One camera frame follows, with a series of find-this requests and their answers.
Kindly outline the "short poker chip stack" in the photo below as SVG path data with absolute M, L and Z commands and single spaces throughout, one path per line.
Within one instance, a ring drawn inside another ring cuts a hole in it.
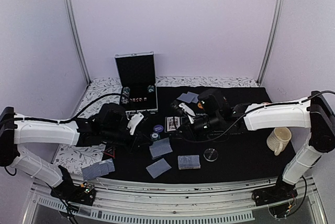
M 149 85 L 149 86 L 147 87 L 147 91 L 148 91 L 148 93 L 153 93 L 153 92 L 155 91 L 155 87 L 154 87 L 154 85 Z

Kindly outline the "green poker chip pile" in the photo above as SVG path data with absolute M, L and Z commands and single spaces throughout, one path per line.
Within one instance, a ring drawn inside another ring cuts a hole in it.
M 159 141 L 160 140 L 160 135 L 157 132 L 153 132 L 152 134 L 150 134 L 150 138 L 151 138 L 151 141 L 153 141 L 153 142 Z

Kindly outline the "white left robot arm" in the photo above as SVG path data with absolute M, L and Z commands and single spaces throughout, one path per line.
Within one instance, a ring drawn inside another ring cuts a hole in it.
M 128 147 L 142 138 L 140 127 L 149 115 L 148 111 L 129 115 L 122 106 L 109 103 L 89 118 L 56 120 L 24 116 L 5 107 L 1 112 L 1 166 L 21 170 L 73 200 L 78 190 L 67 169 L 51 164 L 46 151 L 37 146 Z

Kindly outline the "clear dealer button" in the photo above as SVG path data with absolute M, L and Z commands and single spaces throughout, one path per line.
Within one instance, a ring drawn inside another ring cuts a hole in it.
M 218 151 L 214 148 L 208 148 L 204 151 L 204 158 L 208 162 L 214 162 L 218 159 Z

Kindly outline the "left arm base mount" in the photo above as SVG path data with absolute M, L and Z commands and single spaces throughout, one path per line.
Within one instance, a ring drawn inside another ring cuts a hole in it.
M 63 181 L 57 187 L 52 187 L 50 195 L 67 203 L 92 206 L 96 196 L 95 186 L 88 182 L 75 185 L 67 169 L 61 165 L 58 168 L 62 173 Z

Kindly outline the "blue patterned card deck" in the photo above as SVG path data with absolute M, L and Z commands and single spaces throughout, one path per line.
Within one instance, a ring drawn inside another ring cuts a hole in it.
M 85 181 L 105 176 L 115 171 L 113 159 L 103 160 L 82 168 L 82 176 Z

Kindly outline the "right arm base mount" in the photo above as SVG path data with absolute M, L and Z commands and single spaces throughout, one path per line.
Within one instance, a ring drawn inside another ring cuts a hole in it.
M 280 175 L 274 186 L 260 188 L 252 191 L 252 199 L 256 206 L 263 206 L 283 200 L 294 199 L 298 196 L 295 184 L 283 181 Z

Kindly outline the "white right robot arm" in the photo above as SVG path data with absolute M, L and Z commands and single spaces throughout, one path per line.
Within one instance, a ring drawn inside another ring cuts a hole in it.
M 189 142 L 212 142 L 224 135 L 239 135 L 270 129 L 267 147 L 275 155 L 281 154 L 298 137 L 303 140 L 296 154 L 285 166 L 280 182 L 271 188 L 275 201 L 283 200 L 291 186 L 312 168 L 323 154 L 334 150 L 334 111 L 324 95 L 327 91 L 313 91 L 297 100 L 277 103 L 245 103 L 233 107 L 219 89 L 202 92 L 197 101 L 203 115 L 195 112 L 180 99 L 171 107 L 186 122 L 177 127 L 177 133 Z

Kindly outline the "long poker chip stack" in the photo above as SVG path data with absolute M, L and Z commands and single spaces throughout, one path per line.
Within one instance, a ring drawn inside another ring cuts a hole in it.
M 129 104 L 130 102 L 130 88 L 123 87 L 122 88 L 122 96 L 121 96 L 121 103 L 123 105 Z

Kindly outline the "purple small blind button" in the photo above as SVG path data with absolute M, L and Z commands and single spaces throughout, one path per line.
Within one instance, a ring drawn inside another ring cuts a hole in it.
M 164 131 L 164 127 L 163 127 L 162 125 L 155 125 L 155 126 L 153 127 L 153 131 L 154 131 L 154 132 L 157 132 L 157 133 L 161 133 L 161 132 Z

